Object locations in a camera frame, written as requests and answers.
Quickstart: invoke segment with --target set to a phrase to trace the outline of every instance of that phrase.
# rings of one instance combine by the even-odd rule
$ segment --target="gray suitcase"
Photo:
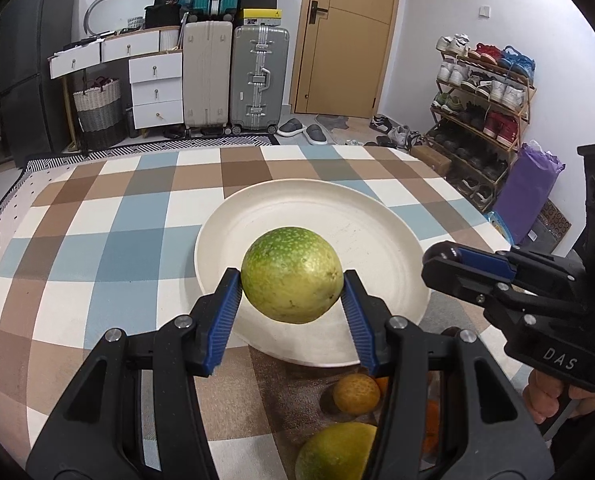
[[[280,27],[236,28],[231,62],[233,133],[277,131],[289,57],[289,31]]]
[[[228,123],[231,36],[228,22],[189,23],[184,27],[182,87],[188,128]]]

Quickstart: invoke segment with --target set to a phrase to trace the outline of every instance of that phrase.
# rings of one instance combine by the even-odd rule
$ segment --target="blue sneaker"
[[[530,59],[528,56],[524,56],[524,54],[511,45],[507,46],[501,54],[502,57],[498,61],[499,66],[513,70],[513,72],[527,77],[530,80],[530,83],[533,84],[533,77],[535,76],[535,60]]]

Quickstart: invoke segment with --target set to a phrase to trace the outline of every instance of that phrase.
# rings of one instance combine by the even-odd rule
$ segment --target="purple bag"
[[[529,234],[565,167],[555,155],[543,152],[538,143],[522,144],[493,207],[508,227],[514,244]]]

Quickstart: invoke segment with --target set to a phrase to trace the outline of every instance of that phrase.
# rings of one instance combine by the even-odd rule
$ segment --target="door handle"
[[[329,9],[321,9],[320,7],[317,6],[317,0],[313,0],[311,2],[311,17],[308,20],[308,23],[310,25],[313,25],[315,23],[315,18],[317,17],[318,12],[329,12]]]

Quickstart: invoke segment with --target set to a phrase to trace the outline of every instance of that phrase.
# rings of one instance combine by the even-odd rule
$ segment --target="red sneaker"
[[[497,65],[498,60],[501,59],[501,50],[493,45],[478,43],[475,53],[480,56],[480,60],[494,65]]]
[[[501,117],[500,112],[490,112],[486,115],[486,123],[484,124],[484,133],[492,139],[497,138],[501,131]]]
[[[498,142],[507,148],[510,148],[517,140],[517,121],[508,115],[499,114],[501,129],[498,135]]]

